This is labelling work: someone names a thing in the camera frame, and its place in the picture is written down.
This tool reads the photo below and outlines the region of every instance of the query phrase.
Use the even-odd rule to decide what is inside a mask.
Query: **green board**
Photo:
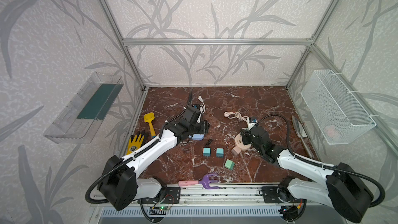
[[[104,120],[123,85],[101,84],[77,118]]]

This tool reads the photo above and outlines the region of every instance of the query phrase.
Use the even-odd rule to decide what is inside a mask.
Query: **teal block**
[[[216,150],[216,157],[224,157],[224,149],[217,148]]]
[[[203,148],[203,156],[210,157],[210,148]]]
[[[224,167],[226,167],[227,169],[233,170],[234,169],[234,165],[235,163],[232,162],[231,160],[227,159],[225,162]]]

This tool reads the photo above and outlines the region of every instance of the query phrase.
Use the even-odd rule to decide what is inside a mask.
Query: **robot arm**
[[[297,172],[312,181],[303,181],[298,178],[287,177],[278,188],[280,198],[308,199],[334,208],[341,216],[355,223],[360,223],[366,210],[380,204],[385,196],[383,187],[372,178],[356,173],[350,166],[340,163],[338,166],[325,164],[316,160],[298,155],[289,148],[289,126],[287,120],[280,115],[287,124],[288,148],[271,143],[268,132],[259,127],[248,125],[248,129],[241,130],[243,144],[252,144],[260,156],[269,163],[284,169]],[[380,196],[372,202],[373,194],[363,183],[361,178],[374,183],[380,190]]]
[[[164,152],[194,134],[207,134],[209,123],[197,122],[200,110],[187,106],[183,116],[165,124],[155,138],[140,149],[122,158],[113,156],[108,159],[102,176],[86,192],[86,201],[92,204],[110,202],[117,211],[124,209],[133,200],[149,197],[161,197],[163,185],[154,178],[138,179],[141,173]],[[94,187],[106,197],[95,200],[90,197]]]

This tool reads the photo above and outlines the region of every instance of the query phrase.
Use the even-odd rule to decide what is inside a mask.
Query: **white wire basket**
[[[376,122],[332,70],[314,70],[301,95],[328,144],[348,144]]]

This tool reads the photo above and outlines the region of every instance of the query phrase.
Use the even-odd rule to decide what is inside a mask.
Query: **yellow toy shovel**
[[[152,138],[156,137],[155,130],[153,129],[153,126],[152,126],[152,120],[154,120],[154,119],[155,119],[155,114],[153,112],[150,112],[150,113],[147,113],[146,115],[144,115],[144,121],[149,124],[150,134],[151,134]]]

